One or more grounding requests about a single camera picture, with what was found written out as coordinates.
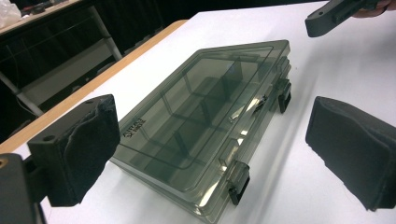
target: white table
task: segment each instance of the white table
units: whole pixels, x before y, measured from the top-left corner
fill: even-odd
[[[219,223],[395,223],[395,209],[366,211],[304,137],[317,95],[396,126],[396,12],[349,19],[309,38],[304,19],[322,5],[198,13],[85,99],[112,93],[121,119],[198,49],[288,39],[289,108],[272,119],[249,163],[241,203],[230,203]],[[28,155],[26,145],[16,152]],[[275,165],[262,162],[269,156]],[[82,204],[42,204],[48,223],[200,223],[110,162]]]

